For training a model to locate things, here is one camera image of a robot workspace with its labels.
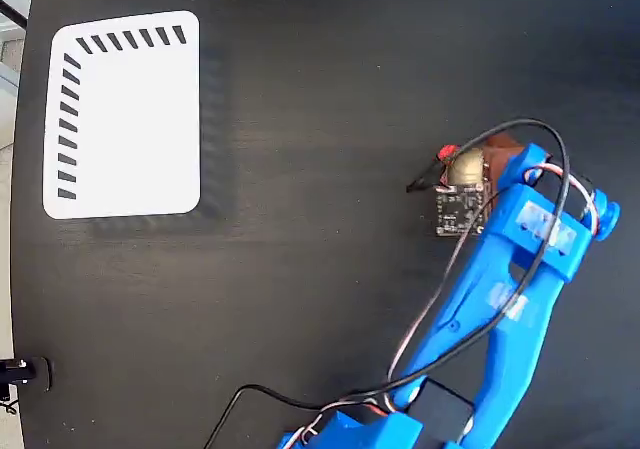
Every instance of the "wire bundle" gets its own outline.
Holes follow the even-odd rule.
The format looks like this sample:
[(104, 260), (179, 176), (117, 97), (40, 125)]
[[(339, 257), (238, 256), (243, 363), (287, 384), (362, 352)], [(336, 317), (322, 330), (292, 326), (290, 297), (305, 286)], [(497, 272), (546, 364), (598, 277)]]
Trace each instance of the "wire bundle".
[[(274, 391), (273, 389), (270, 389), (268, 387), (265, 386), (261, 386), (259, 384), (249, 384), (249, 385), (245, 385), (240, 387), (236, 393), (234, 394), (234, 396), (231, 398), (231, 400), (229, 401), (229, 403), (227, 404), (227, 407), (225, 408), (224, 412), (222, 413), (220, 419), (218, 420), (217, 424), (215, 425), (213, 431), (211, 432), (211, 435), (209, 436), (209, 438), (207, 439), (207, 442), (204, 445), (204, 449), (209, 449), (212, 447), (215, 439), (217, 438), (217, 436), (220, 434), (220, 431), (222, 430), (222, 427), (224, 426), (225, 422), (227, 421), (227, 419), (229, 418), (229, 415), (231, 414), (231, 411), (233, 410), (233, 407), (236, 405), (236, 403), (238, 402), (238, 400), (240, 399), (240, 397), (242, 396), (242, 394), (244, 394), (246, 391), (249, 390), (253, 390), (253, 391), (257, 391), (257, 392), (261, 392), (263, 394), (266, 394), (267, 396), (276, 399), (284, 404), (287, 404), (289, 406), (292, 407), (296, 407), (298, 409), (303, 409), (303, 410), (307, 410), (307, 411), (314, 411), (317, 412), (316, 418), (307, 426), (303, 426), (301, 428), (299, 428), (296, 432), (294, 432), (294, 434), (292, 435), (292, 437), (289, 439), (289, 441), (285, 444), (285, 449), (290, 449), (292, 448), (296, 442), (298, 442), (299, 440), (302, 441), (303, 444), (305, 444), (305, 437), (311, 433), (313, 434), (314, 432), (314, 427), (318, 424), (318, 422), (323, 418), (323, 416), (326, 414), (326, 412), (332, 410), (332, 409), (336, 409), (338, 407), (343, 407), (343, 406), (354, 406), (354, 405), (365, 405), (367, 407), (370, 408), (375, 408), (375, 410), (380, 411), (380, 413), (385, 414), (386, 413), (384, 411), (382, 411), (381, 409), (379, 409), (378, 403), (375, 399), (375, 397), (382, 395), (385, 401), (385, 404), (387, 406), (387, 408), (389, 409), (389, 411), (391, 412), (395, 412), (398, 409), (396, 409), (392, 402), (390, 397), (388, 396), (388, 394), (395, 390), (398, 389), (406, 384), (409, 384), (413, 381), (415, 381), (416, 379), (419, 379), (423, 376), (426, 376), (429, 372), (431, 372), (433, 369), (435, 369), (436, 367), (439, 367), (441, 365), (443, 365), (444, 363), (446, 363), (447, 361), (453, 359), (455, 356), (457, 356), (458, 354), (460, 354), (462, 351), (464, 351), (465, 349), (467, 349), (468, 347), (472, 346), (473, 344), (475, 344), (476, 342), (478, 342), (483, 336), (485, 336), (489, 331), (491, 331), (494, 327), (496, 327), (500, 321), (505, 317), (505, 315), (509, 312), (509, 310), (512, 308), (513, 304), (518, 300), (518, 298), (520, 297), (520, 295), (524, 292), (525, 288), (529, 285), (529, 283), (531, 282), (533, 276), (535, 275), (538, 267), (540, 266), (540, 263), (542, 262), (542, 258), (544, 256), (544, 252), (547, 249), (547, 247), (549, 246), (549, 242), (550, 239), (552, 237), (552, 235), (556, 232), (555, 228), (556, 225), (559, 221), (560, 215), (562, 214), (563, 210), (564, 210), (564, 206), (565, 206), (565, 202), (567, 200), (567, 195), (569, 192), (569, 185), (572, 184), (575, 187), (578, 188), (578, 190), (580, 190), (580, 188), (578, 187), (578, 185), (576, 184), (576, 181), (572, 180), (572, 176), (571, 176), (571, 169), (569, 166), (569, 156), (567, 155), (567, 151), (566, 151), (566, 147), (564, 144), (564, 141), (562, 140), (562, 137), (560, 137), (560, 134), (550, 125), (548, 125), (545, 122), (539, 121), (537, 119), (515, 119), (512, 121), (508, 121), (508, 122), (504, 122), (502, 124), (499, 124), (487, 131), (484, 131), (483, 133), (481, 133), (480, 135), (478, 135), (477, 137), (469, 140), (466, 144), (464, 144), (463, 146), (461, 146), (457, 152), (451, 156), (447, 162), (453, 162), (458, 156), (460, 156), (461, 154), (467, 152), (469, 149), (473, 148), (473, 147), (478, 147), (480, 146), (482, 143), (484, 143), (489, 137), (494, 136), (496, 134), (505, 132), (507, 130), (516, 128), (516, 127), (523, 127), (523, 126), (534, 126), (534, 127), (538, 127), (544, 131), (546, 131), (547, 133), (549, 133), (556, 141), (556, 143), (558, 144), (558, 148), (560, 150), (560, 156), (561, 156), (561, 161), (562, 161), (562, 166), (558, 167), (551, 167), (553, 165), (550, 164), (546, 164), (545, 165), (541, 165), (540, 169), (543, 170), (550, 170), (552, 172), (555, 172), (556, 174), (558, 174), (561, 178), (561, 184), (560, 184), (560, 188), (558, 190), (558, 195), (556, 197), (556, 201), (555, 201), (555, 207), (553, 210), (553, 218), (552, 218), (552, 223), (551, 226), (549, 228), (549, 231), (547, 232), (547, 234), (545, 234), (545, 237), (542, 241), (542, 244), (540, 244), (540, 247), (531, 263), (531, 266), (529, 266), (529, 268), (527, 269), (527, 271), (525, 272), (524, 276), (522, 277), (522, 279), (520, 280), (518, 286), (516, 287), (515, 291), (513, 292), (513, 294), (511, 295), (511, 297), (506, 301), (506, 303), (500, 308), (500, 311), (484, 326), (479, 327), (478, 329), (472, 331), (471, 333), (467, 334), (464, 338), (462, 338), (460, 341), (458, 341), (453, 347), (451, 347), (450, 349), (448, 349), (447, 351), (445, 351), (444, 353), (442, 353), (440, 355), (440, 357), (438, 357), (435, 361), (431, 362), (430, 364), (427, 364), (426, 366), (424, 366), (421, 369), (418, 369), (410, 374), (407, 374), (406, 376), (402, 376), (396, 379), (393, 379), (393, 373), (396, 369), (396, 366), (398, 365), (398, 362), (400, 361), (400, 358), (402, 357), (404, 351), (406, 350), (407, 346), (409, 345), (409, 342), (411, 341), (412, 337), (414, 336), (414, 334), (416, 333), (417, 329), (419, 328), (420, 324), (423, 322), (423, 320), (425, 319), (427, 313), (429, 312), (429, 310), (431, 309), (431, 307), (433, 306), (433, 304), (435, 303), (436, 299), (439, 297), (439, 295), (441, 294), (443, 287), (447, 281), (447, 278), (451, 272), (451, 268), (453, 267), (453, 264), (456, 260), (456, 258), (458, 257), (458, 254), (460, 252), (460, 249), (462, 247), (462, 245), (464, 244), (465, 240), (467, 239), (468, 233), (469, 233), (469, 229), (473, 226), (473, 223), (475, 222), (475, 220), (477, 219), (477, 217), (479, 217), (479, 215), (481, 214), (481, 211), (483, 211), (486, 206), (488, 204), (491, 203), (491, 201), (493, 201), (498, 195), (499, 193), (496, 193), (494, 195), (492, 195), (490, 198), (488, 198), (488, 200), (485, 202), (484, 206), (478, 210), (476, 212), (476, 214), (474, 215), (474, 218), (472, 219), (472, 221), (469, 224), (469, 227), (467, 228), (466, 232), (463, 234), (463, 236), (460, 238), (460, 240), (458, 241), (458, 244), (451, 256), (451, 259), (449, 260), (449, 263), (447, 264), (447, 268), (443, 274), (442, 280), (438, 286), (438, 288), (436, 289), (436, 292), (434, 293), (434, 295), (429, 298), (427, 304), (425, 305), (424, 309), (421, 311), (421, 313), (419, 314), (419, 316), (414, 320), (414, 322), (411, 324), (411, 326), (409, 327), (409, 329), (407, 330), (407, 332), (405, 333), (404, 337), (402, 338), (402, 340), (400, 341), (400, 344), (398, 346), (398, 349), (396, 350), (396, 353), (392, 359), (392, 362), (389, 366), (389, 370), (387, 372), (387, 378), (386, 381), (382, 384), (377, 384), (371, 387), (367, 387), (367, 388), (363, 388), (363, 389), (355, 389), (352, 391), (349, 391), (348, 393), (346, 393), (343, 397), (340, 397), (334, 401), (328, 401), (325, 402), (323, 404), (312, 404), (312, 403), (308, 403), (308, 402), (304, 402), (304, 401), (299, 401), (296, 399), (292, 399), (290, 397), (284, 396), (280, 393), (278, 393), (277, 391)], [(586, 196), (586, 198), (588, 199), (587, 204), (589, 205), (589, 209), (591, 210), (591, 207), (593, 207), (593, 209), (595, 210), (595, 206), (593, 206), (593, 201), (591, 201), (591, 199), (588, 197), (588, 194)], [(592, 212), (592, 218), (591, 218), (592, 224), (595, 224), (596, 230), (597, 230), (597, 212), (593, 213)]]

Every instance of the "white wire connector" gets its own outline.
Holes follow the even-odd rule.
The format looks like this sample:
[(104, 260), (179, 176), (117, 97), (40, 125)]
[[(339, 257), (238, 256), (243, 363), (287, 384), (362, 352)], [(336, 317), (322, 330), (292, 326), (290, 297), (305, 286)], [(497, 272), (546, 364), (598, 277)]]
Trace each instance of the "white wire connector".
[[(532, 171), (536, 171), (538, 169), (542, 169), (544, 171), (553, 172), (554, 174), (562, 177), (563, 171), (560, 166), (555, 164), (551, 164), (548, 162), (544, 162), (542, 164), (538, 164), (536, 167), (532, 167), (528, 171), (525, 172), (524, 177), (527, 179)], [(589, 194), (589, 191), (582, 185), (582, 183), (574, 177), (573, 174), (569, 174), (569, 183), (575, 187), (582, 197), (584, 197), (585, 202), (587, 203), (587, 208), (591, 213), (591, 234), (596, 235), (598, 233), (598, 223), (600, 222), (600, 215), (598, 214), (598, 210), (596, 209), (596, 205), (593, 203), (593, 198)]]

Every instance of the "black stripe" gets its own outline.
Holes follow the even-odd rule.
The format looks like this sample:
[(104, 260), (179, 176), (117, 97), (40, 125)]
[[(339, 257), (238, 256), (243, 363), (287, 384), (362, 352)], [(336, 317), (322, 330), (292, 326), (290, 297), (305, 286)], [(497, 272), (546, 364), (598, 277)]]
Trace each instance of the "black stripe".
[(87, 54), (93, 54), (93, 51), (91, 50), (91, 48), (89, 47), (89, 45), (87, 44), (87, 42), (82, 39), (81, 37), (78, 37), (76, 39), (76, 41), (78, 41), (78, 44), (80, 44), (82, 46), (82, 48), (87, 51)]
[(65, 79), (69, 79), (71, 82), (75, 82), (76, 84), (80, 84), (80, 79), (78, 79), (76, 76), (74, 76), (73, 74), (71, 74), (69, 71), (67, 71), (66, 69), (62, 70), (62, 77), (64, 77)]
[(63, 146), (70, 147), (71, 149), (77, 149), (78, 145), (67, 139), (66, 137), (58, 136), (58, 144), (62, 144)]
[(72, 176), (71, 174), (67, 174), (63, 171), (58, 171), (58, 179), (69, 182), (76, 182), (76, 176)]
[(73, 92), (67, 86), (63, 85), (61, 90), (65, 96), (69, 96), (70, 98), (75, 99), (76, 101), (80, 100), (80, 96), (78, 96), (75, 92)]
[(91, 39), (93, 39), (93, 42), (96, 43), (96, 46), (98, 46), (102, 52), (107, 52), (107, 48), (102, 43), (102, 39), (100, 39), (100, 36), (91, 36)]
[(119, 51), (122, 50), (122, 45), (120, 44), (120, 41), (118, 40), (118, 38), (113, 32), (110, 32), (109, 34), (107, 34), (107, 37), (111, 41), (111, 44), (116, 46), (116, 49), (118, 49)]
[(73, 107), (71, 107), (69, 104), (67, 104), (65, 102), (61, 102), (60, 103), (60, 110), (64, 111), (64, 112), (68, 112), (72, 116), (77, 116), (78, 115), (78, 111), (76, 111)]
[(71, 191), (67, 191), (66, 189), (58, 188), (58, 197), (63, 197), (65, 199), (75, 199), (76, 195)]
[(147, 43), (147, 46), (153, 47), (153, 41), (151, 40), (149, 31), (147, 31), (146, 29), (140, 29), (140, 34), (142, 34), (142, 38), (144, 39), (144, 42)]
[(173, 32), (176, 33), (181, 44), (187, 43), (187, 40), (184, 37), (184, 32), (182, 32), (182, 26), (173, 26)]
[(58, 125), (63, 129), (68, 129), (72, 132), (78, 132), (78, 128), (71, 124), (70, 122), (65, 121), (64, 119), (58, 119)]
[(65, 55), (64, 55), (64, 61), (68, 62), (69, 64), (71, 64), (76, 69), (82, 69), (82, 66), (80, 66), (80, 63), (78, 61), (76, 61), (73, 57), (71, 57), (67, 53), (65, 53)]
[(66, 156), (61, 152), (58, 153), (58, 162), (63, 162), (65, 164), (69, 164), (70, 166), (77, 166), (78, 163), (72, 157)]
[(127, 39), (127, 41), (129, 41), (129, 44), (131, 44), (131, 47), (133, 47), (134, 49), (137, 49), (138, 43), (134, 39), (133, 34), (131, 34), (131, 31), (124, 31), (123, 34), (124, 34), (124, 37)]
[(169, 38), (167, 37), (167, 31), (164, 30), (164, 27), (156, 27), (156, 32), (160, 36), (160, 39), (162, 39), (162, 42), (164, 42), (164, 45), (168, 46), (170, 42)]

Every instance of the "red component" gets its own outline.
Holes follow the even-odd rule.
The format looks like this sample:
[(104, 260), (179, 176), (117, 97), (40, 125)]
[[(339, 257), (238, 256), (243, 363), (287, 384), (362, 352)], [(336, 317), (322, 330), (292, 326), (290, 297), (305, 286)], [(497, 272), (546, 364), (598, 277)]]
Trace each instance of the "red component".
[(453, 156), (458, 150), (458, 146), (454, 144), (447, 144), (446, 146), (442, 146), (440, 151), (438, 151), (438, 159), (444, 161), (446, 158)]

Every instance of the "cable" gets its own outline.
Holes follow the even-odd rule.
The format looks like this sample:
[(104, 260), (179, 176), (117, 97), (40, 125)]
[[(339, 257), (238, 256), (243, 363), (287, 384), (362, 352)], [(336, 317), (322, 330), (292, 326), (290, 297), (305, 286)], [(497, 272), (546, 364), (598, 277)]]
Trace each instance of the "cable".
[[(449, 262), (447, 263), (447, 267), (444, 270), (444, 274), (442, 275), (442, 279), (440, 280), (440, 284), (438, 284), (438, 287), (436, 288), (436, 290), (433, 293), (433, 295), (427, 301), (427, 304), (425, 305), (425, 307), (422, 310), (422, 312), (418, 315), (418, 317), (415, 318), (415, 320), (413, 321), (411, 326), (409, 326), (409, 329), (407, 330), (405, 335), (400, 340), (400, 344), (398, 345), (398, 349), (396, 350), (396, 353), (395, 353), (395, 355), (393, 357), (393, 360), (391, 361), (391, 364), (389, 364), (389, 369), (387, 371), (387, 382), (391, 381), (391, 378), (393, 377), (393, 373), (396, 370), (396, 367), (397, 367), (398, 363), (400, 362), (400, 358), (404, 354), (404, 351), (406, 351), (407, 346), (411, 342), (411, 339), (413, 339), (413, 336), (415, 335), (416, 331), (418, 330), (418, 328), (420, 327), (420, 325), (424, 321), (424, 318), (427, 316), (427, 314), (429, 313), (429, 311), (431, 310), (431, 308), (433, 307), (435, 302), (438, 300), (438, 298), (440, 297), (440, 294), (442, 294), (442, 290), (444, 288), (444, 285), (447, 283), (447, 279), (449, 278), (449, 274), (451, 273), (451, 269), (453, 268), (453, 265), (455, 264), (456, 260), (458, 259), (458, 256), (460, 255), (460, 250), (462, 249), (462, 246), (464, 245), (464, 243), (466, 242), (467, 238), (469, 237), (469, 234), (471, 233), (471, 230), (473, 229), (473, 225), (476, 223), (478, 218), (482, 214), (484, 214), (484, 212), (486, 211), (487, 207), (489, 207), (489, 204), (491, 204), (503, 192), (504, 191), (495, 192), (495, 193), (493, 193), (491, 196), (489, 196), (487, 198), (487, 200), (484, 202), (484, 204), (482, 204), (482, 206), (479, 209), (476, 210), (475, 214), (473, 215), (473, 217), (469, 221), (469, 224), (467, 225), (466, 229), (464, 230), (464, 232), (462, 233), (462, 235), (458, 239), (458, 243), (456, 244), (456, 247), (453, 250), (453, 253), (451, 254), (451, 257), (449, 258)], [(397, 408), (395, 407), (395, 405), (391, 401), (391, 398), (389, 397), (389, 393), (388, 392), (384, 393), (383, 399), (384, 399), (384, 403), (387, 406), (387, 409), (389, 411), (397, 412)]]
[(0, 14), (3, 14), (7, 19), (15, 22), (22, 29), (27, 29), (27, 18), (3, 0), (0, 0)]
[(267, 396), (273, 399), (276, 399), (282, 402), (283, 404), (287, 404), (288, 406), (296, 407), (298, 409), (303, 409), (305, 411), (322, 411), (322, 409), (327, 405), (327, 404), (307, 404), (306, 402), (296, 401), (295, 399), (291, 399), (290, 397), (283, 396), (279, 392), (274, 391), (273, 389), (270, 389), (268, 387), (261, 386), (260, 384), (246, 384), (238, 388), (238, 390), (235, 392), (235, 394), (227, 404), (227, 407), (224, 409), (222, 416), (220, 416), (218, 423), (213, 428), (213, 431), (211, 431), (211, 435), (209, 436), (209, 439), (207, 439), (207, 442), (204, 445), (204, 449), (209, 449), (211, 447), (213, 442), (218, 437), (218, 434), (220, 433), (222, 426), (224, 426), (224, 423), (227, 422), (227, 419), (229, 418), (229, 414), (231, 414), (233, 407), (236, 405), (236, 403), (238, 402), (242, 394), (244, 394), (247, 391), (261, 392), (262, 394), (266, 394)]
[[(525, 172), (525, 179), (528, 177), (528, 175), (532, 171), (535, 171), (536, 168), (543, 169), (543, 170), (549, 171), (549, 172), (553, 172), (554, 174), (556, 174), (558, 176), (562, 176), (562, 172), (563, 172), (562, 169), (559, 166), (557, 166), (556, 164), (550, 164), (550, 163), (545, 162), (545, 163), (537, 165), (536, 167), (532, 167), (531, 169), (526, 171)], [(574, 177), (573, 174), (569, 174), (569, 182), (571, 183), (571, 185), (573, 187), (575, 187), (578, 190), (578, 192), (580, 192), (580, 194), (582, 194), (582, 197), (584, 197), (584, 200), (587, 203), (587, 208), (589, 209), (589, 212), (591, 213), (591, 234), (593, 234), (595, 236), (598, 233), (598, 225), (600, 223), (600, 215), (598, 214), (598, 209), (596, 209), (596, 205), (593, 202), (593, 198), (589, 194), (589, 191), (587, 191), (587, 189), (584, 187), (584, 185), (582, 185), (582, 183), (576, 177)]]
[(370, 388), (358, 389), (358, 390), (352, 391), (348, 393), (345, 396), (345, 398), (358, 398), (358, 399), (363, 398), (364, 399), (367, 397), (375, 397), (378, 394), (392, 391), (406, 384), (409, 384), (415, 381), (416, 379), (419, 379), (422, 376), (427, 375), (427, 373), (429, 373), (433, 369), (440, 367), (441, 365), (453, 359), (455, 356), (460, 354), (462, 351), (464, 351), (468, 347), (478, 342), (483, 336), (489, 333), (491, 329), (496, 327), (500, 323), (500, 321), (504, 318), (504, 316), (507, 314), (507, 312), (509, 312), (509, 310), (513, 307), (513, 305), (518, 300), (520, 295), (524, 292), (525, 288), (529, 285), (529, 283), (531, 282), (531, 279), (533, 278), (538, 267), (540, 266), (540, 263), (542, 262), (542, 257), (544, 256), (544, 252), (549, 246), (549, 240), (551, 239), (551, 236), (555, 233), (555, 228), (559, 220), (559, 216), (560, 214), (562, 214), (562, 211), (564, 210), (564, 205), (566, 203), (567, 195), (569, 193), (569, 174), (571, 173), (571, 168), (569, 165), (569, 156), (567, 154), (567, 149), (564, 145), (564, 141), (562, 140), (562, 137), (560, 136), (558, 131), (556, 131), (553, 127), (551, 127), (545, 122), (538, 121), (537, 119), (516, 119), (513, 121), (508, 121), (508, 122), (499, 124), (483, 132), (479, 136), (471, 139), (469, 142), (465, 143), (458, 150), (456, 154), (454, 154), (452, 159), (455, 160), (455, 158), (458, 157), (460, 154), (468, 151), (469, 149), (477, 146), (478, 144), (483, 143), (489, 137), (495, 134), (499, 134), (501, 132), (504, 132), (508, 129), (512, 129), (514, 127), (528, 126), (528, 125), (536, 126), (544, 129), (549, 134), (551, 134), (551, 136), (556, 140), (556, 142), (558, 143), (558, 147), (560, 149), (563, 174), (561, 176), (562, 182), (560, 184), (560, 189), (558, 190), (558, 196), (556, 197), (555, 208), (553, 210), (553, 217), (552, 217), (552, 222), (551, 222), (549, 231), (545, 235), (542, 241), (542, 244), (540, 244), (540, 247), (538, 248), (538, 251), (536, 252), (536, 255), (533, 258), (531, 266), (529, 266), (529, 269), (527, 269), (524, 276), (520, 280), (518, 287), (515, 289), (515, 291), (509, 298), (509, 300), (502, 306), (500, 311), (487, 324), (479, 327), (478, 329), (474, 330), (470, 334), (463, 337), (460, 341), (458, 341), (456, 345), (454, 345), (453, 347), (451, 347), (450, 349), (442, 353), (440, 357), (438, 357), (432, 363), (427, 364), (422, 369), (418, 369), (417, 371), (414, 371), (411, 374), (408, 374), (401, 378), (387, 382), (386, 384), (376, 385)]
[(296, 442), (298, 442), (298, 439), (300, 439), (300, 437), (302, 436), (303, 432), (304, 432), (304, 426), (298, 428), (298, 430), (296, 432), (291, 434), (291, 437), (285, 443), (285, 445), (282, 447), (282, 449), (291, 449), (294, 446), (294, 444)]
[(9, 404), (0, 402), (0, 407), (4, 407), (4, 410), (7, 412), (7, 414), (11, 414), (12, 416), (15, 416), (16, 414), (18, 414), (18, 411), (14, 407), (16, 404), (18, 404), (18, 399), (10, 402)]
[(376, 401), (375, 399), (365, 399), (362, 402), (359, 401), (337, 401), (334, 402), (332, 404), (327, 404), (321, 411), (320, 413), (316, 416), (316, 418), (311, 422), (311, 424), (309, 424), (308, 426), (306, 426), (304, 428), (304, 430), (302, 431), (302, 434), (300, 434), (300, 441), (302, 442), (303, 446), (307, 445), (307, 441), (306, 441), (306, 436), (307, 433), (312, 432), (314, 430), (314, 428), (318, 425), (318, 423), (322, 420), (322, 418), (324, 417), (325, 412), (331, 410), (331, 409), (336, 409), (338, 407), (344, 407), (344, 406), (359, 406), (359, 405), (364, 405), (367, 406), (369, 409), (371, 409), (373, 412), (375, 412), (376, 414), (378, 414), (379, 416), (383, 416), (386, 417), (388, 416), (387, 413), (383, 412), (379, 406), (378, 406), (378, 401)]
[[(394, 389), (402, 387), (402, 386), (404, 386), (406, 384), (409, 384), (409, 383), (415, 381), (416, 379), (418, 379), (418, 378), (420, 378), (422, 376), (425, 376), (428, 372), (432, 371), (436, 367), (439, 367), (439, 366), (443, 365), (444, 363), (446, 363), (447, 361), (453, 359), (459, 353), (461, 353), (462, 351), (464, 351), (465, 349), (467, 349), (471, 345), (473, 345), (476, 342), (478, 342), (483, 336), (485, 336), (489, 331), (491, 331), (491, 329), (496, 327), (498, 325), (498, 323), (504, 318), (506, 313), (511, 309), (513, 304), (518, 300), (518, 298), (520, 297), (522, 292), (525, 290), (525, 288), (531, 282), (531, 279), (535, 275), (538, 267), (540, 266), (540, 263), (542, 262), (542, 258), (544, 256), (544, 252), (547, 249), (547, 247), (549, 246), (549, 241), (551, 239), (551, 236), (555, 232), (555, 228), (556, 228), (557, 222), (559, 220), (559, 216), (562, 214), (562, 211), (564, 210), (565, 202), (567, 200), (567, 194), (569, 192), (569, 175), (570, 175), (570, 172), (571, 172), (571, 168), (570, 168), (570, 165), (569, 165), (569, 156), (567, 154), (567, 150), (566, 150), (564, 141), (562, 140), (562, 137), (560, 136), (560, 134), (553, 127), (548, 125), (547, 123), (539, 121), (537, 119), (515, 119), (515, 120), (512, 120), (512, 121), (504, 122), (504, 123), (499, 124), (499, 125), (497, 125), (495, 127), (492, 127), (491, 129), (489, 129), (487, 131), (484, 131), (483, 133), (481, 133), (477, 137), (474, 137), (473, 139), (471, 139), (470, 141), (465, 143), (462, 147), (460, 147), (460, 149), (458, 149), (458, 151), (446, 162), (453, 162), (459, 155), (465, 153), (466, 151), (468, 151), (472, 147), (475, 147), (475, 146), (477, 146), (479, 144), (482, 144), (489, 137), (491, 137), (493, 135), (496, 135), (496, 134), (499, 134), (501, 132), (505, 132), (505, 131), (507, 131), (509, 129), (513, 129), (513, 128), (520, 127), (520, 126), (535, 126), (535, 127), (539, 127), (541, 129), (545, 130), (546, 132), (548, 132), (549, 134), (551, 134), (551, 136), (556, 140), (556, 142), (558, 144), (558, 147), (560, 149), (560, 156), (561, 156), (561, 160), (562, 160), (562, 167), (561, 168), (563, 170), (563, 173), (562, 173), (562, 176), (561, 176), (561, 181), (562, 182), (560, 184), (560, 189), (558, 190), (558, 195), (556, 197), (555, 207), (554, 207), (554, 210), (553, 210), (552, 222), (551, 222), (549, 231), (547, 232), (547, 234), (545, 234), (545, 237), (544, 237), (542, 243), (540, 244), (540, 247), (539, 247), (538, 251), (536, 252), (536, 255), (534, 256), (534, 259), (533, 259), (533, 261), (531, 263), (531, 266), (529, 266), (529, 269), (527, 269), (527, 271), (525, 272), (523, 278), (520, 280), (520, 283), (518, 284), (518, 287), (515, 289), (515, 291), (513, 292), (511, 297), (509, 298), (509, 300), (502, 306), (500, 311), (487, 324), (485, 324), (484, 326), (479, 327), (478, 329), (474, 330), (473, 332), (471, 332), (470, 334), (468, 334), (467, 336), (462, 338), (460, 341), (458, 341), (458, 343), (456, 343), (456, 345), (454, 345), (453, 347), (451, 347), (450, 349), (445, 351), (443, 354), (441, 354), (440, 357), (438, 357), (435, 361), (433, 361), (430, 364), (426, 365), (422, 369), (418, 369), (418, 370), (412, 372), (411, 374), (408, 374), (406, 376), (400, 377), (398, 379), (395, 379), (395, 380), (392, 380), (392, 381), (387, 381), (387, 382), (385, 382), (383, 384), (378, 384), (378, 385), (375, 385), (375, 386), (371, 386), (369, 388), (357, 389), (357, 390), (354, 390), (354, 391), (350, 391), (344, 397), (339, 398), (338, 401), (341, 401), (341, 400), (354, 400), (354, 401), (364, 400), (364, 399), (367, 399), (367, 398), (370, 398), (370, 397), (375, 397), (377, 395), (393, 391)], [(207, 442), (206, 442), (206, 444), (204, 446), (204, 449), (208, 449), (208, 448), (211, 447), (211, 445), (215, 441), (216, 437), (220, 433), (220, 430), (222, 429), (222, 426), (224, 425), (224, 423), (228, 419), (229, 414), (231, 413), (231, 410), (235, 406), (236, 402), (238, 401), (238, 399), (240, 398), (242, 393), (247, 391), (247, 390), (250, 390), (250, 389), (262, 392), (262, 393), (264, 393), (264, 394), (266, 394), (266, 395), (268, 395), (268, 396), (270, 396), (270, 397), (272, 397), (274, 399), (277, 399), (278, 401), (280, 401), (280, 402), (282, 402), (284, 404), (288, 404), (288, 405), (293, 406), (293, 407), (297, 407), (297, 408), (305, 409), (305, 410), (310, 410), (310, 411), (321, 411), (323, 407), (325, 407), (325, 406), (327, 406), (329, 404), (332, 404), (332, 402), (329, 402), (327, 404), (309, 404), (309, 403), (306, 403), (306, 402), (303, 402), (303, 401), (298, 401), (298, 400), (289, 398), (289, 397), (284, 396), (284, 395), (282, 395), (282, 394), (280, 394), (280, 393), (278, 393), (278, 392), (276, 392), (276, 391), (274, 391), (272, 389), (269, 389), (269, 388), (267, 388), (265, 386), (261, 386), (261, 385), (257, 385), (257, 384), (248, 384), (246, 386), (242, 386), (240, 389), (238, 389), (236, 391), (236, 393), (234, 394), (233, 398), (227, 404), (227, 407), (225, 408), (224, 412), (222, 413), (222, 416), (220, 417), (218, 423), (214, 427), (213, 432), (209, 436), (209, 439), (207, 440)]]

